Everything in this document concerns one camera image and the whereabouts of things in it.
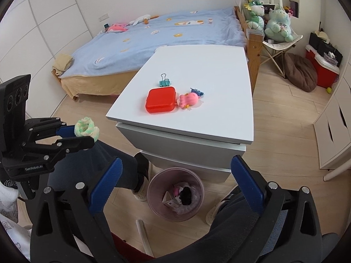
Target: pink plush toy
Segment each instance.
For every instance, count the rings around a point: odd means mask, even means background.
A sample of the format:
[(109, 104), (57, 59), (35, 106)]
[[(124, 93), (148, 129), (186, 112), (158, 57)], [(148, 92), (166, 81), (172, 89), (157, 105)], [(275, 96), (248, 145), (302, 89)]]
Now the pink plush toy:
[(197, 95), (196, 93), (189, 93), (189, 94), (185, 94), (185, 95), (180, 95), (179, 99), (180, 99), (180, 108), (189, 108), (189, 106), (195, 105), (197, 104), (198, 100), (199, 100), (200, 96)]
[(113, 24), (112, 26), (110, 26), (107, 30), (107, 32), (123, 32), (123, 31), (127, 31), (128, 29), (126, 29), (126, 26), (128, 24)]

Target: beige bed sheet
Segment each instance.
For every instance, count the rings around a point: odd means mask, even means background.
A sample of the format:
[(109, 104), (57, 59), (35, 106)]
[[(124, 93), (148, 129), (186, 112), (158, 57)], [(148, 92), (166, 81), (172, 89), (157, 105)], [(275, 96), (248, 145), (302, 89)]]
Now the beige bed sheet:
[(137, 71), (104, 76), (72, 76), (61, 78), (62, 88), (73, 99), (78, 94), (120, 95)]

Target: blue blanket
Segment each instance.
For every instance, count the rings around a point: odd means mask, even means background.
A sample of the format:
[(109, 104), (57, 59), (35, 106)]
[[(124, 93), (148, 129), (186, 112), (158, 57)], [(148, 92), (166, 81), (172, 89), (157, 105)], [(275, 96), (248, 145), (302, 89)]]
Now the blue blanket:
[(60, 77), (103, 76), (139, 70), (165, 45), (246, 45), (233, 8), (163, 15), (128, 31), (103, 33), (73, 53), (73, 65)]

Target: red cooler box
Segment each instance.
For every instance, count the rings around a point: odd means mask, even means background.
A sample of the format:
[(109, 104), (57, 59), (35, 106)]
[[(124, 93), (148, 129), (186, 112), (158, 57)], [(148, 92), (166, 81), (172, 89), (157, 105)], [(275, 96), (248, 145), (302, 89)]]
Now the red cooler box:
[(306, 46), (306, 58), (312, 62), (317, 71), (317, 85), (324, 88), (331, 87), (335, 81), (335, 78), (340, 73), (339, 67), (327, 62), (310, 45)]

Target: wall socket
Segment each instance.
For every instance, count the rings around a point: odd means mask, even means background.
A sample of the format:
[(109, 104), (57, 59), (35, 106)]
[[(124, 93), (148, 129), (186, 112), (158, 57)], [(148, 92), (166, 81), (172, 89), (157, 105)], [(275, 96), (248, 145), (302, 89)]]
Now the wall socket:
[(99, 18), (99, 22), (102, 22), (103, 20), (107, 19), (108, 17), (109, 17), (109, 16), (108, 16), (107, 13), (104, 14), (104, 15), (102, 15), (102, 16)]

